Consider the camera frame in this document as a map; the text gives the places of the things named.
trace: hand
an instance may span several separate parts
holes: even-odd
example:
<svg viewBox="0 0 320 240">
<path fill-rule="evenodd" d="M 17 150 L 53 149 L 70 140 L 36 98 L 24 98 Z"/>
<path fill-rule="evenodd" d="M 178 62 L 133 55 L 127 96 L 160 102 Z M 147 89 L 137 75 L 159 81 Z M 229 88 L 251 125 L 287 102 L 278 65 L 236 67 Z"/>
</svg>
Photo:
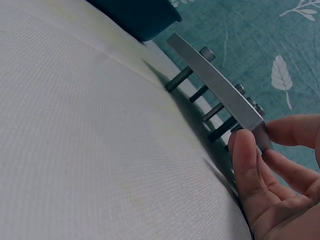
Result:
<svg viewBox="0 0 320 240">
<path fill-rule="evenodd" d="M 293 115 L 270 122 L 275 143 L 315 149 L 320 163 L 320 114 Z M 238 194 L 256 240 L 319 239 L 320 173 L 282 154 L 257 153 L 253 134 L 239 130 L 229 140 Z M 291 188 L 279 183 L 272 170 Z"/>
</svg>

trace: metal bracket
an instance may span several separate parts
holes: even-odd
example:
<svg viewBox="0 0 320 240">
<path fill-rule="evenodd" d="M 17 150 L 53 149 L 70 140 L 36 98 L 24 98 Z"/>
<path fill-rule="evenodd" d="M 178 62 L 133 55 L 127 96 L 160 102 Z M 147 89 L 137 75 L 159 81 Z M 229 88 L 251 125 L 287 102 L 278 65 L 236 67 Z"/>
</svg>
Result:
<svg viewBox="0 0 320 240">
<path fill-rule="evenodd" d="M 266 132 L 266 124 L 257 111 L 260 106 L 252 105 L 203 55 L 179 35 L 173 34 L 167 43 L 218 98 L 234 118 L 235 124 L 238 123 L 243 129 L 248 129 L 254 134 L 261 152 L 272 149 Z"/>
</svg>

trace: teal fabric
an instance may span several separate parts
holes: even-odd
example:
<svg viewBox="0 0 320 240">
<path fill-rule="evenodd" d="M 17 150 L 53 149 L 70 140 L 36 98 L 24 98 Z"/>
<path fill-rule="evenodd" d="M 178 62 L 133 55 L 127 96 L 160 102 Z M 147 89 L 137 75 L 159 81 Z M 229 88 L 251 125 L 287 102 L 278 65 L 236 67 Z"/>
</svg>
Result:
<svg viewBox="0 0 320 240">
<path fill-rule="evenodd" d="M 184 62 L 166 44 L 173 33 L 196 49 L 213 50 L 213 65 L 233 84 L 244 86 L 247 95 L 265 109 L 267 121 L 320 113 L 320 0 L 171 2 L 183 20 L 154 41 L 180 68 Z M 201 87 L 196 76 L 190 80 Z M 211 93 L 205 97 L 212 106 L 217 103 Z M 313 150 L 276 144 L 274 148 L 319 171 Z"/>
</svg>

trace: leaf pattern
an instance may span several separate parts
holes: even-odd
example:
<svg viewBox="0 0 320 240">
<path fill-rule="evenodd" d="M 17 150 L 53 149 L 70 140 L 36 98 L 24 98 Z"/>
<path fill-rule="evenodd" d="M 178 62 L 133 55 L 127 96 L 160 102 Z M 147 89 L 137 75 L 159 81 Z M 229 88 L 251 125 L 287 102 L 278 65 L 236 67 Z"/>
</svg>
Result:
<svg viewBox="0 0 320 240">
<path fill-rule="evenodd" d="M 306 19 L 314 22 L 315 18 L 313 15 L 317 14 L 318 12 L 306 7 L 313 7 L 313 8 L 320 9 L 320 0 L 309 0 L 308 2 L 306 2 L 306 0 L 300 0 L 299 4 L 296 7 L 281 13 L 279 16 L 283 17 L 284 15 L 290 12 L 294 12 L 294 13 L 301 14 Z"/>
<path fill-rule="evenodd" d="M 275 89 L 279 89 L 285 92 L 286 103 L 289 109 L 292 110 L 288 91 L 292 88 L 293 82 L 289 75 L 287 64 L 281 55 L 276 56 L 273 61 L 271 79 L 271 85 Z"/>
<path fill-rule="evenodd" d="M 170 0 L 171 4 L 177 8 L 179 6 L 179 2 L 183 4 L 187 4 L 188 2 L 194 2 L 195 0 Z"/>
</svg>

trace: black bolt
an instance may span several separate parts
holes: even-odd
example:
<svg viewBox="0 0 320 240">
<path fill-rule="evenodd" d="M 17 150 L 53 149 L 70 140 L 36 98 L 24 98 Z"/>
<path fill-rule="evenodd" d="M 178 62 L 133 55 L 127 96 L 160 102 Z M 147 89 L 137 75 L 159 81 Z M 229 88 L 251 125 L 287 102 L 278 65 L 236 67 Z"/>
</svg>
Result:
<svg viewBox="0 0 320 240">
<path fill-rule="evenodd" d="M 246 93 L 246 90 L 244 89 L 244 87 L 241 84 L 235 85 L 235 89 L 237 89 L 239 91 L 239 93 L 241 93 L 242 95 L 244 95 Z M 221 102 L 218 103 L 216 106 L 214 106 L 208 113 L 206 113 L 202 117 L 202 121 L 204 121 L 204 122 L 208 121 L 214 115 L 216 115 L 218 112 L 220 112 L 224 107 L 225 106 L 223 106 L 223 104 Z"/>
<path fill-rule="evenodd" d="M 237 124 L 236 119 L 231 116 L 229 117 L 220 127 L 209 134 L 208 139 L 211 143 L 217 141 L 223 134 Z"/>
<path fill-rule="evenodd" d="M 266 115 L 265 110 L 259 104 L 256 104 L 254 108 L 261 117 L 264 117 Z"/>
<path fill-rule="evenodd" d="M 238 124 L 237 126 L 235 126 L 234 128 L 231 129 L 231 133 L 235 133 L 236 131 L 242 129 L 242 127 Z"/>
<path fill-rule="evenodd" d="M 216 56 L 215 54 L 208 48 L 208 47 L 203 47 L 199 53 L 208 61 L 212 62 Z M 190 75 L 194 71 L 189 67 L 186 66 L 177 76 L 175 76 L 170 82 L 168 82 L 165 85 L 165 88 L 169 93 L 171 93 L 176 87 L 178 87 L 185 79 L 190 77 Z"/>
<path fill-rule="evenodd" d="M 194 95 L 189 98 L 191 103 L 194 103 L 198 98 L 200 98 L 209 88 L 207 85 L 202 86 Z"/>
</svg>

